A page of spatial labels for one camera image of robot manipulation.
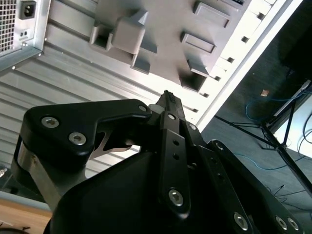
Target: power socket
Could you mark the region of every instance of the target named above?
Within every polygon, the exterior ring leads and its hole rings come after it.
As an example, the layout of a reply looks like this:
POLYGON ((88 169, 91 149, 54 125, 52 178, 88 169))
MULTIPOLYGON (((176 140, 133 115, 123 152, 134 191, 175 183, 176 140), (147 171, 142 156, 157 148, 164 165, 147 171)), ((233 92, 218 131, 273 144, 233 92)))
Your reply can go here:
POLYGON ((20 4, 19 19, 28 20, 34 18, 36 5, 37 3, 35 1, 22 1, 20 4))

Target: metal stand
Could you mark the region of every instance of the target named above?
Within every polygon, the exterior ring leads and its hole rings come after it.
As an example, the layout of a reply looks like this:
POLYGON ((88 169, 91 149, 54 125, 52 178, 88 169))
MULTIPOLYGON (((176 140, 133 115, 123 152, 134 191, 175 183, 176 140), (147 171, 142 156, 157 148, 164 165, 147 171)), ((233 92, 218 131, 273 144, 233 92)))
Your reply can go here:
POLYGON ((273 150, 277 151, 279 155, 282 157, 286 165, 290 168, 294 176, 298 179, 300 184, 304 187, 304 189, 308 192, 310 197, 312 198, 312 183, 310 180, 306 177, 306 175, 302 172, 302 170, 297 166, 296 162, 292 159, 292 157, 287 153, 286 151, 286 143, 287 143, 287 138, 289 135, 289 130, 292 124, 292 119, 293 119, 293 114, 295 110, 295 100, 293 100, 290 103, 290 116, 289 116, 289 121, 287 124, 284 140, 282 143, 279 143, 279 141, 276 139, 276 137, 273 135, 273 133, 270 131, 269 127, 273 122, 275 122, 278 118, 280 118, 285 112, 280 113, 278 116, 276 116, 274 119, 272 119, 270 122, 264 122, 261 124, 253 124, 253 123, 235 123, 235 122, 229 122, 219 116, 215 116, 215 118, 221 120, 222 122, 225 122, 229 124, 230 126, 270 145, 273 146, 273 150), (263 139, 246 129, 243 129, 242 127, 252 127, 252 128, 259 128, 261 131, 264 133, 264 136, 266 139, 263 139))

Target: dark floor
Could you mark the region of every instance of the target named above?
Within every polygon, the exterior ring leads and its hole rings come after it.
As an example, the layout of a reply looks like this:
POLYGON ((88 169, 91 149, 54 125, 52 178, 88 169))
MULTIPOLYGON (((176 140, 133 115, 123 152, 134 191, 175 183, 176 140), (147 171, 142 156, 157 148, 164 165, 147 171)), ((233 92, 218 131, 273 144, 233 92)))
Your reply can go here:
MULTIPOLYGON (((312 1, 304 1, 221 107, 217 115, 231 122, 251 123, 252 121, 245 115, 245 106, 250 100, 259 98, 263 89, 269 90, 269 96, 274 98, 289 98, 297 91, 298 85, 302 84, 304 79, 297 77, 296 74, 286 77, 289 68, 284 67, 281 61, 304 31, 312 24, 311 12, 312 1)), ((251 105, 249 115, 252 118, 270 116, 281 104, 283 103, 274 101, 255 102, 251 105)), ((258 129, 251 129, 251 131, 262 136, 261 131, 258 129)), ((259 166, 275 168, 285 164, 278 153, 263 151, 254 138, 215 118, 208 124, 202 134, 206 141, 218 139, 233 153, 246 155, 256 161, 259 166)), ((299 158, 297 152, 291 150, 288 150, 288 152, 294 159, 299 158)), ((288 167, 274 171, 264 171, 255 167, 251 161, 245 158, 239 157, 239 159, 264 185, 271 188, 273 193, 280 186, 285 185, 277 195, 303 190, 303 187, 288 167)), ((306 176, 312 180, 312 160, 303 159, 297 164, 306 176)), ((312 217, 310 212, 302 211, 286 205, 286 203, 312 212, 312 198, 306 192, 302 192, 287 196, 287 201, 284 203, 285 207, 304 226, 305 233, 311 234, 312 217)))

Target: silver bolt head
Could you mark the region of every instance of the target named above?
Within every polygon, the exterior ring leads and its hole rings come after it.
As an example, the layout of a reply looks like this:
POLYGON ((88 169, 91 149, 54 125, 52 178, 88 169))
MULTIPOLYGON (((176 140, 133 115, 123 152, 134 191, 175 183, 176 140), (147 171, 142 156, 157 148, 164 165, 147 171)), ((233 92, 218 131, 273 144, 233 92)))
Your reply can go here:
POLYGON ((175 117, 174 115, 171 115, 171 114, 168 114, 168 117, 169 117, 170 119, 172 119, 172 120, 175 120, 175 119, 176 119, 176 117, 175 117))
POLYGON ((287 230, 287 224, 285 223, 285 221, 283 219, 281 219, 278 216, 275 216, 275 219, 276 219, 277 223, 281 226, 282 229, 287 230))
POLYGON ((183 196, 179 191, 177 191, 175 189, 171 189, 169 191, 169 199, 176 206, 182 206, 183 205, 183 196))
POLYGON ((75 145, 84 145, 87 141, 87 138, 82 133, 71 133, 68 139, 75 145))
POLYGON ((246 221, 246 219, 240 215, 237 212, 234 212, 234 220, 235 223, 243 230, 243 231, 247 231, 248 230, 248 223, 246 221))
POLYGON ((56 128, 59 126, 59 121, 53 117, 44 117, 41 120, 41 123, 43 124, 44 127, 47 128, 56 128))
POLYGON ((141 111, 144 111, 144 112, 147 111, 147 109, 146 109, 144 106, 139 106, 138 108, 139 108, 141 111))
POLYGON ((292 219, 292 218, 287 218, 288 222, 291 224, 291 226, 296 230, 298 231, 299 230, 299 226, 298 224, 292 219))
POLYGON ((194 126, 194 125, 192 125, 191 123, 189 124, 189 126, 190 126, 190 128, 192 129, 192 130, 196 130, 196 127, 194 126))

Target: mounting hole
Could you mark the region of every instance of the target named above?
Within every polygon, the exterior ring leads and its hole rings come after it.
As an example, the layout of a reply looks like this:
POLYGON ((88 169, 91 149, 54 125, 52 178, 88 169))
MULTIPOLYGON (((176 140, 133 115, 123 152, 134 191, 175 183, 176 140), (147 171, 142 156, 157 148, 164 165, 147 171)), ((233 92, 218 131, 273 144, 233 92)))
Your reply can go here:
POLYGON ((218 178, 224 181, 224 176, 221 173, 218 173, 218 178))
POLYGON ((174 143, 176 146, 179 146, 179 145, 180 145, 180 143, 177 142, 176 140, 174 140, 173 143, 174 143))
POLYGON ((179 160, 180 159, 179 155, 177 155, 177 154, 173 154, 172 157, 174 157, 175 160, 179 160))
POLYGON ((217 163, 217 161, 216 161, 213 157, 211 157, 210 159, 211 159, 211 161, 212 161, 214 164, 217 163))

